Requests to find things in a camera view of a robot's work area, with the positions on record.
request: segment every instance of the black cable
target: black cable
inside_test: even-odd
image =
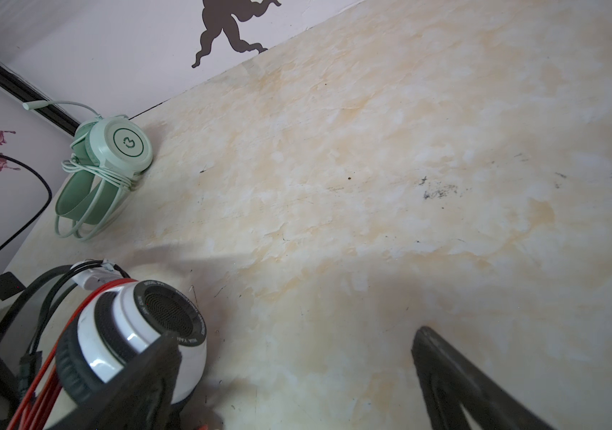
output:
[[[36,350],[38,349],[38,342],[40,340],[40,336],[43,334],[45,327],[48,325],[48,312],[50,312],[52,299],[54,299],[54,297],[57,295],[62,286],[70,279],[72,279],[76,274],[81,273],[83,271],[87,271],[88,269],[100,267],[102,263],[103,260],[90,260],[88,262],[78,264],[74,268],[70,269],[67,273],[62,275],[62,277],[57,280],[55,285],[50,288],[50,291],[48,291],[48,294],[43,299],[43,304],[41,305],[41,310],[38,314],[38,325],[36,326],[36,331],[33,335],[33,339],[31,340],[31,352],[36,352]]]
[[[102,263],[103,263],[103,260],[90,260],[88,262],[81,263],[78,266],[75,266],[71,271],[65,273],[62,276],[62,278],[60,278],[55,283],[55,285],[52,286],[51,290],[48,292],[45,299],[43,300],[43,304],[41,305],[41,310],[38,315],[38,325],[36,326],[36,332],[31,341],[31,344],[29,344],[29,348],[30,348],[28,350],[29,352],[33,353],[38,350],[38,343],[41,340],[43,331],[45,331],[46,327],[48,326],[48,322],[50,321],[50,318],[54,314],[55,310],[57,310],[57,306],[67,296],[68,292],[71,291],[71,289],[73,289],[73,286],[70,286],[68,289],[68,292],[63,293],[57,299],[57,301],[55,301],[55,303],[53,304],[52,299],[55,297],[55,295],[57,295],[57,293],[62,288],[62,286],[65,283],[67,283],[70,279],[72,279],[76,274],[81,273],[83,271],[87,271],[88,269],[101,267]],[[116,271],[118,271],[124,278],[129,278],[129,274],[126,271],[124,271],[121,267],[119,267],[117,264],[114,264],[113,268]]]
[[[27,166],[26,164],[20,162],[18,159],[14,159],[8,156],[4,156],[2,154],[0,154],[0,158],[2,159],[6,159],[7,161],[11,161],[13,163],[18,164],[21,167],[24,167],[26,170],[30,171],[31,173],[33,173],[42,183],[43,185],[46,187],[46,190],[48,190],[48,201],[45,202],[45,204],[43,205],[43,207],[38,211],[38,213],[36,213],[36,215],[33,216],[33,218],[29,219],[29,221],[24,224],[24,226],[20,229],[17,230],[16,233],[14,233],[12,236],[10,236],[9,239],[7,239],[2,245],[0,245],[0,251],[2,250],[2,248],[4,248],[5,246],[7,246],[7,244],[9,244],[12,240],[14,240],[15,237],[17,237],[18,235],[22,234],[22,231],[26,230],[26,228],[28,226],[31,225],[31,223],[33,223],[36,219],[38,219],[39,216],[41,216],[41,214],[43,213],[43,211],[45,211],[48,208],[48,205],[50,204],[51,200],[52,200],[52,190],[50,190],[50,186],[48,185],[48,183],[46,182],[45,179],[43,179],[42,176],[40,176],[38,174],[38,172],[36,172],[35,170],[33,170],[32,168],[30,168],[29,166]]]
[[[54,303],[52,304],[52,306],[50,307],[50,310],[48,311],[45,327],[48,326],[47,322],[51,320],[52,315],[55,313],[55,311],[57,311],[57,308],[62,304],[64,299],[67,298],[67,296],[69,296],[69,293],[71,293],[78,286],[79,285],[77,285],[76,283],[72,283],[72,285],[67,287],[67,289],[64,290],[64,292],[54,300]],[[26,348],[26,354],[30,354],[31,352],[36,352],[36,350],[38,349],[38,343],[41,341],[41,336],[43,335],[44,330],[45,328],[43,328],[43,330],[40,330],[40,327],[36,327],[36,332],[34,333],[33,338],[31,339],[31,343],[29,343],[28,347]]]
[[[10,306],[7,314],[2,317],[2,321],[0,322],[0,333],[4,334],[7,332],[10,324],[14,321],[19,311],[22,310],[23,306],[26,304],[28,299],[30,299],[36,291],[40,290],[47,282],[52,280],[55,277],[60,276],[61,274],[65,274],[69,272],[70,265],[58,266],[53,268],[42,275],[40,275],[34,282],[32,282],[24,291],[22,291],[17,300]]]

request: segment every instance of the white wall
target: white wall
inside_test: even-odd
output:
[[[360,1],[284,0],[238,26],[270,48]],[[202,0],[0,0],[0,62],[53,100],[133,116],[257,55],[221,34],[192,69],[202,10]]]
[[[33,167],[53,192],[57,191],[66,177],[60,166],[62,159],[69,158],[70,137],[44,120],[43,117],[23,110],[16,99],[0,90],[0,130],[5,133],[6,144],[0,152],[14,157]],[[18,167],[9,163],[8,167]],[[0,244],[14,234],[46,201],[43,184],[25,168],[0,171]],[[14,239],[0,252],[0,273],[4,271],[19,249],[30,228]]]

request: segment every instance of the beige desk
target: beige desk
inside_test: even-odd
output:
[[[188,425],[427,429],[430,325],[612,428],[612,1],[368,0],[135,122],[156,157],[116,224],[46,215],[9,269],[107,257],[197,302]]]

